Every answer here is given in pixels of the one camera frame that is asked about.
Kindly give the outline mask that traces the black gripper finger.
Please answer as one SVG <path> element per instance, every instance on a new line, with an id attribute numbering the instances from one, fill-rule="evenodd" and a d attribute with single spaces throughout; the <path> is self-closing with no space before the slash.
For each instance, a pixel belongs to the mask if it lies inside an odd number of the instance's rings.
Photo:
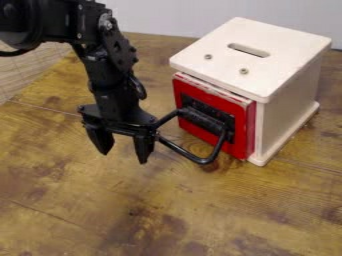
<path id="1" fill-rule="evenodd" d="M 106 155 L 114 144 L 112 133 L 108 132 L 101 126 L 88 123 L 84 124 L 84 128 L 88 138 L 93 143 L 97 151 L 102 155 Z"/>
<path id="2" fill-rule="evenodd" d="M 133 137 L 134 153 L 140 164 L 145 164 L 149 154 L 154 149 L 154 135 L 153 134 L 137 134 Z"/>

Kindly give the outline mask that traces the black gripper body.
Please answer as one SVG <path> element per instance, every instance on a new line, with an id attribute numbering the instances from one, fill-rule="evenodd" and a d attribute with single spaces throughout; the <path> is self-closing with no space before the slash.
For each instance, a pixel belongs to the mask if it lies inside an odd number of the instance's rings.
<path id="1" fill-rule="evenodd" d="M 145 91 L 133 71 L 121 71 L 116 67 L 102 47 L 78 48 L 76 54 L 84 64 L 88 89 L 94 98 L 93 104 L 78 108 L 89 136 L 149 133 L 156 119 L 138 106 Z"/>

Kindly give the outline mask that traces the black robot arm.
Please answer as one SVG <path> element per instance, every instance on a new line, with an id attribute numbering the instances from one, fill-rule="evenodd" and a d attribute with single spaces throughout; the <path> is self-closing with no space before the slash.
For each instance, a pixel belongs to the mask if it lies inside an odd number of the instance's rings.
<path id="1" fill-rule="evenodd" d="M 101 154 L 116 134 L 133 139 L 144 163 L 153 151 L 154 117 L 138 106 L 145 89 L 133 74 L 136 48 L 120 32 L 112 11 L 94 0 L 0 0 L 0 41 L 13 48 L 0 57 L 66 43 L 84 65 L 94 103 L 77 108 L 88 137 Z"/>

